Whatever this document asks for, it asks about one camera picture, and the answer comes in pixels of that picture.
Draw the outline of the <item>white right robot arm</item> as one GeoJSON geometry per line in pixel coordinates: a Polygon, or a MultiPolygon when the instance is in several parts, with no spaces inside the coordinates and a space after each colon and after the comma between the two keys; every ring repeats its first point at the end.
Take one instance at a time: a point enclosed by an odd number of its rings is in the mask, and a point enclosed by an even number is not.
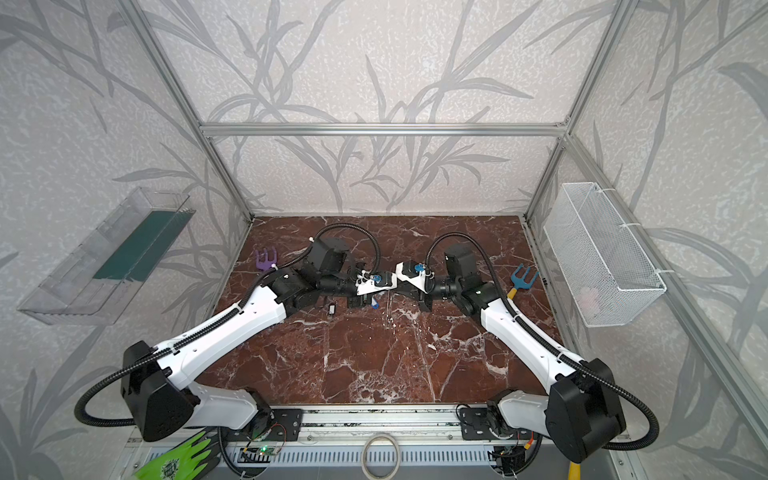
{"type": "Polygon", "coordinates": [[[413,260],[397,265],[399,285],[413,290],[424,309],[433,300],[452,301],[466,316],[501,340],[534,374],[541,394],[505,390],[487,403],[487,423],[499,438],[528,430],[553,441],[560,452],[580,463],[605,448],[626,427],[618,394],[606,386],[612,374],[601,361],[586,362],[551,339],[482,279],[472,250],[451,246],[447,274],[437,277],[413,260]]]}

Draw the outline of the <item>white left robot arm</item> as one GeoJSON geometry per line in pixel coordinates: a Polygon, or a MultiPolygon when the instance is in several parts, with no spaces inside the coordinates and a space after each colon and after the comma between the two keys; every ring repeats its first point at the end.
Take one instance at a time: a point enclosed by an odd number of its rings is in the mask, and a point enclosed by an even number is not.
{"type": "Polygon", "coordinates": [[[321,296],[368,301],[393,289],[392,272],[342,267],[346,244],[317,239],[308,256],[292,267],[272,268],[243,298],[206,322],[154,347],[138,342],[124,359],[144,366],[121,382],[121,394],[144,440],[162,440],[180,429],[249,428],[269,407],[255,392],[206,387],[197,377],[256,334],[315,305],[321,296]]]}

